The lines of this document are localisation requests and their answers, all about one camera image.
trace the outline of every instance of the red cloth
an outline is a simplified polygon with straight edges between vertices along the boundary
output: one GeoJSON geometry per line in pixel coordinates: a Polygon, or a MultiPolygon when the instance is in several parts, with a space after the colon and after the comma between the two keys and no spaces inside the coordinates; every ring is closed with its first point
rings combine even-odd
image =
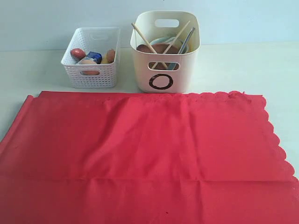
{"type": "Polygon", "coordinates": [[[298,224],[262,96],[42,92],[0,145],[4,224],[298,224]]]}

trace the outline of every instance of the white wall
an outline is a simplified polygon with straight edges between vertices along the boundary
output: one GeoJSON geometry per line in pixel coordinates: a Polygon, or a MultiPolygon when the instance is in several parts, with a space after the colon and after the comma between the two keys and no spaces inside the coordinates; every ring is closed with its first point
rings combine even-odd
{"type": "Polygon", "coordinates": [[[0,51],[65,49],[78,27],[118,26],[150,10],[193,12],[202,44],[299,41],[298,0],[2,0],[0,51]]]}

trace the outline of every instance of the basket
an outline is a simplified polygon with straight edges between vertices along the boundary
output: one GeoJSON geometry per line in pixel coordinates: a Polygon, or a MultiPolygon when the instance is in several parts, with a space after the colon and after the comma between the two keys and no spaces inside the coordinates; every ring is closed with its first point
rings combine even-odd
{"type": "Polygon", "coordinates": [[[182,27],[190,21],[189,25],[180,35],[184,40],[192,27],[195,31],[189,40],[189,53],[179,55],[150,54],[137,51],[140,44],[145,44],[139,34],[133,30],[131,47],[135,75],[139,88],[144,92],[183,93],[187,90],[194,66],[197,62],[197,53],[200,47],[199,25],[196,16],[187,12],[150,11],[137,17],[136,26],[149,42],[160,37],[175,36],[182,27]],[[157,20],[177,20],[178,27],[157,27],[157,20]],[[152,70],[151,62],[177,63],[177,70],[152,70]]]}
{"type": "Polygon", "coordinates": [[[120,63],[119,28],[78,28],[61,60],[73,87],[75,88],[111,88],[116,85],[117,69],[120,63]],[[81,65],[71,56],[71,50],[80,48],[86,53],[99,52],[103,55],[115,49],[115,59],[111,64],[81,65]],[[83,71],[97,70],[98,75],[84,75],[83,71]]]}

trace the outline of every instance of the table surface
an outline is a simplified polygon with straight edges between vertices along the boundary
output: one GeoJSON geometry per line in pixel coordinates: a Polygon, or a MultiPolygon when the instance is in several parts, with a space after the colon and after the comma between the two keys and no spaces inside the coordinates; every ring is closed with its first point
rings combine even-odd
{"type": "MultiPolygon", "coordinates": [[[[0,52],[0,139],[27,95],[41,91],[141,92],[131,49],[121,49],[118,83],[112,89],[74,89],[60,64],[63,50],[0,52]]],[[[204,45],[187,92],[264,95],[280,146],[299,177],[299,42],[204,45]]]]}

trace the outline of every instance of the plastic container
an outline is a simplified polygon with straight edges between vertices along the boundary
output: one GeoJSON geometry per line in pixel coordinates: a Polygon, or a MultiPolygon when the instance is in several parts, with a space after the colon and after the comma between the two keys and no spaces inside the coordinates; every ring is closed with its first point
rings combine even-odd
{"type": "Polygon", "coordinates": [[[116,85],[117,69],[120,62],[120,29],[78,28],[61,60],[73,87],[75,88],[110,88],[116,85]],[[108,50],[115,50],[114,62],[111,64],[81,65],[71,56],[71,50],[80,48],[88,54],[98,52],[104,57],[108,50]],[[84,75],[83,71],[96,70],[98,75],[84,75]]]}
{"type": "Polygon", "coordinates": [[[160,37],[171,37],[182,29],[190,21],[189,25],[180,35],[184,40],[192,27],[195,31],[189,41],[189,53],[180,55],[150,54],[137,51],[140,44],[145,44],[139,34],[133,30],[131,47],[133,49],[133,60],[137,84],[144,92],[168,92],[183,93],[187,90],[190,79],[197,63],[197,54],[200,47],[199,25],[196,16],[187,12],[173,11],[150,11],[142,13],[137,17],[136,26],[149,42],[160,37]],[[165,20],[177,20],[178,27],[157,27],[156,22],[165,20]],[[178,63],[177,70],[152,70],[150,62],[178,63]]]}

